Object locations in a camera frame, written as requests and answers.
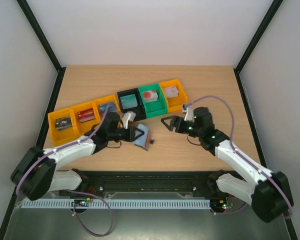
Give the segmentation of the black leather card holder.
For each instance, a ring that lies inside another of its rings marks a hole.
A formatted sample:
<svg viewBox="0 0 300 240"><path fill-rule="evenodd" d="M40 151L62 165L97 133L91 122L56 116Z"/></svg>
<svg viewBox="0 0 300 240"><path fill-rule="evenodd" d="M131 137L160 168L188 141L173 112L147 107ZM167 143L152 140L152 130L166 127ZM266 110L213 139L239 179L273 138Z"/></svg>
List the black leather card holder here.
<svg viewBox="0 0 300 240"><path fill-rule="evenodd" d="M140 148L148 151L150 149L150 146L155 142L155 140L152 137L152 132L144 124L140 123L137 127L140 127L144 130L144 136L140 137L136 141L133 141L133 144L137 147L140 147Z"/></svg>

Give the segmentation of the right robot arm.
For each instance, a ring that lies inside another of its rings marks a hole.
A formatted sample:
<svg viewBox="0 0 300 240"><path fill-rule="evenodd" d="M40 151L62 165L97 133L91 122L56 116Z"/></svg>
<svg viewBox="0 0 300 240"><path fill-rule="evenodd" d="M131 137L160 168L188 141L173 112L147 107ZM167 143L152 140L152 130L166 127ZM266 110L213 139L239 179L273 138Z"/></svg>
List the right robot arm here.
<svg viewBox="0 0 300 240"><path fill-rule="evenodd" d="M189 106L185 117L172 115L162 118L161 122L169 131L198 138L203 149L240 175L241 178L236 178L218 171L208 183L212 195L219 196L224 192L240 199L266 223L292 212L294 202L287 176L260 165L241 151L229 136L215 128L208 108Z"/></svg>

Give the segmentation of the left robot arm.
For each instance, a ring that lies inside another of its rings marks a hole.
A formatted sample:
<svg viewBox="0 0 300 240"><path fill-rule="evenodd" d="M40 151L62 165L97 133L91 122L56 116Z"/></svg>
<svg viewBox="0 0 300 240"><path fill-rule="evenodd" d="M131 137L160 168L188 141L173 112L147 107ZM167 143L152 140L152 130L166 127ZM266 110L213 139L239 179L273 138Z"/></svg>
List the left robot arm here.
<svg viewBox="0 0 300 240"><path fill-rule="evenodd" d="M31 147L10 176L16 185L15 193L35 201L48 192L85 192L89 179L78 169L61 171L61 167L83 157L94 155L113 141L145 145L149 128L143 124L130 126L135 113L129 111L121 117L116 112L103 115L99 124L78 139L54 148Z"/></svg>

